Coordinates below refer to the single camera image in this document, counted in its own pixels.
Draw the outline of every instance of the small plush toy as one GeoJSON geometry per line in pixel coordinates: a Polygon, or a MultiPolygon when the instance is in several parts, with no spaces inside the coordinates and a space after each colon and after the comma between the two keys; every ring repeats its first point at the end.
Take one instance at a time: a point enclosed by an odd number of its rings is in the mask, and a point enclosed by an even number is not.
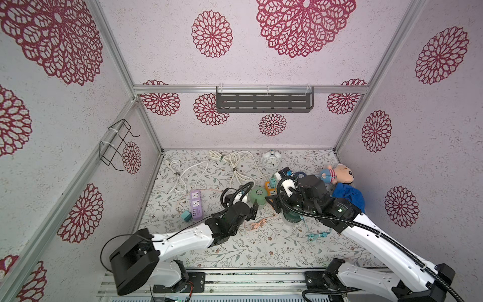
{"type": "Polygon", "coordinates": [[[328,166],[327,169],[323,169],[320,172],[320,179],[322,179],[326,184],[351,184],[354,181],[354,174],[352,174],[351,169],[349,169],[347,166],[338,164],[334,169],[332,166],[328,166]]]}

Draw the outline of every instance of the floral floor mat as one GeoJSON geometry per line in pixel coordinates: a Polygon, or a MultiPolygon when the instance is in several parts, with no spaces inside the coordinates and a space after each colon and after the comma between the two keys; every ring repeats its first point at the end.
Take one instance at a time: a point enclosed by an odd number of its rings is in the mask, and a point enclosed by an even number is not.
{"type": "MultiPolygon", "coordinates": [[[[227,156],[232,151],[218,152],[227,156]]],[[[261,168],[260,159],[265,151],[251,152],[263,174],[269,174],[271,171],[261,168]]],[[[294,172],[317,174],[323,167],[337,164],[334,153],[327,150],[283,150],[281,153],[280,168],[288,166],[294,172]]],[[[168,194],[176,176],[168,168],[167,162],[175,159],[181,162],[181,172],[189,166],[208,161],[208,168],[196,189],[201,190],[205,216],[221,210],[220,194],[229,186],[233,172],[230,166],[224,161],[210,159],[208,150],[166,151],[141,221],[141,229],[165,233],[193,223],[186,223],[181,218],[181,213],[190,208],[189,195],[174,191],[168,194]]],[[[201,164],[183,175],[188,186],[195,186],[205,167],[206,164],[201,164]]],[[[240,162],[239,171],[254,179],[262,176],[249,156],[240,162]]],[[[234,179],[232,187],[238,186],[234,179]]],[[[182,190],[183,185],[178,184],[177,189],[182,190]]],[[[309,217],[295,225],[286,223],[268,204],[259,208],[255,221],[242,225],[227,242],[209,249],[192,250],[176,258],[182,260],[186,267],[201,268],[326,267],[333,258],[345,259],[362,267],[382,266],[366,249],[322,223],[309,217]]]]}

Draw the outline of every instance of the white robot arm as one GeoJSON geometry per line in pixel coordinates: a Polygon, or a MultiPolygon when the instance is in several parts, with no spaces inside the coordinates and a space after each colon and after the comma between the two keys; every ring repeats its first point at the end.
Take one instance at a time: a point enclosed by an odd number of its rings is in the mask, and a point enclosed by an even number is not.
{"type": "MultiPolygon", "coordinates": [[[[383,273],[334,259],[323,272],[306,273],[311,282],[302,293],[305,301],[310,302],[305,294],[330,295],[361,289],[394,302],[443,302],[447,292],[463,302],[450,287],[455,275],[451,267],[435,265],[406,249],[348,200],[331,198],[324,182],[315,175],[297,180],[287,176],[291,171],[287,172],[288,168],[278,172],[277,195],[267,197],[277,213],[295,212],[319,220],[366,248],[392,271],[383,273]]],[[[174,292],[182,290],[188,278],[182,262],[164,260],[224,243],[236,234],[243,221],[255,219],[257,205],[250,208],[246,204],[246,193],[253,183],[249,184],[227,195],[226,209],[198,226],[154,235],[142,229],[126,240],[109,258],[118,294],[128,294],[145,283],[163,285],[174,292]]]]}
{"type": "Polygon", "coordinates": [[[348,200],[331,198],[324,182],[315,175],[296,179],[289,168],[278,174],[277,195],[267,198],[277,213],[292,212],[319,220],[366,248],[392,271],[382,273],[334,259],[323,273],[310,277],[312,283],[308,283],[305,293],[361,289],[394,302],[443,302],[449,292],[457,301],[463,301],[450,287],[455,276],[451,267],[415,255],[348,200]]]}

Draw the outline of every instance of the blue cable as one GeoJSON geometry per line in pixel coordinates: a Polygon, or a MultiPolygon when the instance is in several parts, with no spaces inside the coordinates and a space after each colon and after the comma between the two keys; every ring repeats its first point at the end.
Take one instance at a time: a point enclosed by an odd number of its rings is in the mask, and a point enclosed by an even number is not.
{"type": "MultiPolygon", "coordinates": [[[[309,233],[310,233],[309,225],[307,224],[307,222],[305,221],[303,216],[300,216],[300,218],[302,218],[303,223],[305,223],[305,226],[307,227],[307,229],[309,230],[309,233]]],[[[309,241],[313,241],[313,240],[317,240],[317,238],[320,238],[320,237],[327,237],[327,235],[329,235],[329,234],[330,234],[330,230],[328,232],[322,232],[322,233],[318,233],[318,234],[310,233],[310,234],[307,235],[307,238],[309,239],[309,241]]]]}

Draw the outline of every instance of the power strip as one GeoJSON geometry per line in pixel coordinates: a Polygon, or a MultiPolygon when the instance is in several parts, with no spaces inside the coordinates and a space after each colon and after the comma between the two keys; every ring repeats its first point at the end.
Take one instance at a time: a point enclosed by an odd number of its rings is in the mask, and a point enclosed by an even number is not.
{"type": "Polygon", "coordinates": [[[190,192],[191,200],[189,205],[191,207],[191,216],[194,221],[203,219],[203,209],[201,208],[201,191],[192,190],[190,192]]]}

